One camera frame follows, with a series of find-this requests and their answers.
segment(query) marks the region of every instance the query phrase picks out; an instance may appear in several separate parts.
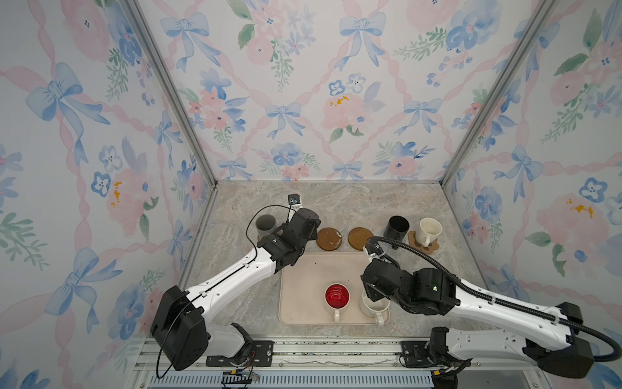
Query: black mug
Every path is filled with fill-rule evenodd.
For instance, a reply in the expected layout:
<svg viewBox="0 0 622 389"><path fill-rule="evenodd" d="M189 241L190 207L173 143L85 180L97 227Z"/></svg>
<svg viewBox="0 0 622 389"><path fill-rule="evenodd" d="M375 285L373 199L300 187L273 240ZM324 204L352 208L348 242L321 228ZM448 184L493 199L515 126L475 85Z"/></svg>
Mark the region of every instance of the black mug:
<svg viewBox="0 0 622 389"><path fill-rule="evenodd" d="M410 227L411 225L405 218L401 216L392 216L389 219L389 223L387 223L387 227L384 229L383 236L385 238L403 241L406 234L408 234ZM397 250L399 246L391 245L391 247L393 250Z"/></svg>

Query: brown coaster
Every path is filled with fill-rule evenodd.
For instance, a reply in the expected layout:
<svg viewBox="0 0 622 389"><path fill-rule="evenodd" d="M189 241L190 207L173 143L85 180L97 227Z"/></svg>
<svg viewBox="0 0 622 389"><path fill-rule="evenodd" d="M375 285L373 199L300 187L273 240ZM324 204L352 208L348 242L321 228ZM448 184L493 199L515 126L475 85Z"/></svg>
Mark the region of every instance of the brown coaster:
<svg viewBox="0 0 622 389"><path fill-rule="evenodd" d="M430 245L428 247L423 247L422 245L418 244L417 240L415 240L415 231L408 232L408 244L410 246L413 246L417 250L421 251L422 253L425 253L428 255L432 254L433 252L435 252L436 250L440 248L438 239L435 239L433 242L430 242Z"/></svg>
<svg viewBox="0 0 622 389"><path fill-rule="evenodd" d="M343 236L334 228L323 228L317 232L317 245L324 251L335 251L343 242Z"/></svg>
<svg viewBox="0 0 622 389"><path fill-rule="evenodd" d="M365 243L367 243L367 239L373 237L374 234L371 233L367 228L356 227L352 228L352 231L348 234L348 243L352 248L358 251L363 251L363 247L365 247Z"/></svg>

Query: wallpaper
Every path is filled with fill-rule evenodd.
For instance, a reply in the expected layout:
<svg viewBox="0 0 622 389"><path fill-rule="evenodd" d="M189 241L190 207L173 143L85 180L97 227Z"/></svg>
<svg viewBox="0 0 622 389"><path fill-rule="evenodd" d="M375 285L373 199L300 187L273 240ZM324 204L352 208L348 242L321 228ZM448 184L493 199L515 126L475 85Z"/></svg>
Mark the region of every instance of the wallpaper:
<svg viewBox="0 0 622 389"><path fill-rule="evenodd" d="M217 178L431 180L538 2L139 3Z"/></svg>
<svg viewBox="0 0 622 389"><path fill-rule="evenodd" d="M0 388L123 388L208 184L117 2L0 35Z"/></svg>
<svg viewBox="0 0 622 389"><path fill-rule="evenodd" d="M618 342L621 23L620 0L562 0L445 187L493 291L577 304L586 325ZM595 354L610 352L586 339ZM621 375L617 361L596 363L584 380L552 381L564 389L622 388Z"/></svg>

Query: gray marble surface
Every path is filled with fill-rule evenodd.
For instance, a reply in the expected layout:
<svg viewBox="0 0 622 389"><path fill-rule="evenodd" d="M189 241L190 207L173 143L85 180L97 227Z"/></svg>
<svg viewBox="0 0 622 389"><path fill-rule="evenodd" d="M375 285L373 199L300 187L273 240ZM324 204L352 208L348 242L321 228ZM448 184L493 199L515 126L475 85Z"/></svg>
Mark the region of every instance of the gray marble surface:
<svg viewBox="0 0 622 389"><path fill-rule="evenodd" d="M347 240L348 232L354 227L366 227L375 235L382 235L389 217L393 215L407 218L411 229L424 217L436 218L443 225L443 232L439 238L440 249L432 256L459 277L479 286L485 285L438 184L264 181L225 182L218 187L215 208L191 270L189 286L211 278L242 258L252 248L244 235L249 219L261 207L286 204L287 195L293 193L300 195L305 208L320 216L320 228L333 227L343 234L344 242L338 251L356 251ZM270 213L277 218L277 222L281 222L285 220L287 210L272 207L262 213ZM254 224L249 228L249 236L256 237ZM322 250L310 241L307 251ZM431 267L406 250L392 250L389 247L387 251L400 262L402 269L415 271ZM438 326L462 330L490 328L451 314L408 314L394 304L390 308L391 320L384 327L286 326L278 318L280 288L280 274L251 286L226 306L213 322L223 325L237 322L252 335L415 337L429 336L431 328Z"/></svg>

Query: floral wallpaper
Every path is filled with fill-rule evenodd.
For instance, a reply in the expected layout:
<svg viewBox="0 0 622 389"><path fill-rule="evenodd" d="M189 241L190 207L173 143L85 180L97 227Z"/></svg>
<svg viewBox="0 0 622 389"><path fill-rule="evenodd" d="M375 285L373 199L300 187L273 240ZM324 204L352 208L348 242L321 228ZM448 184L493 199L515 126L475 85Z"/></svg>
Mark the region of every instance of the floral wallpaper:
<svg viewBox="0 0 622 389"><path fill-rule="evenodd" d="M516 27L522 34L524 23ZM581 307L622 342L622 1L561 0L445 187L493 291ZM474 90L474 105L482 90ZM589 337L594 353L608 346ZM622 388L596 363L556 388Z"/></svg>
<svg viewBox="0 0 622 389"><path fill-rule="evenodd" d="M139 0L224 180L441 178L537 3Z"/></svg>
<svg viewBox="0 0 622 389"><path fill-rule="evenodd" d="M0 35L0 388L122 388L209 184L115 0Z"/></svg>

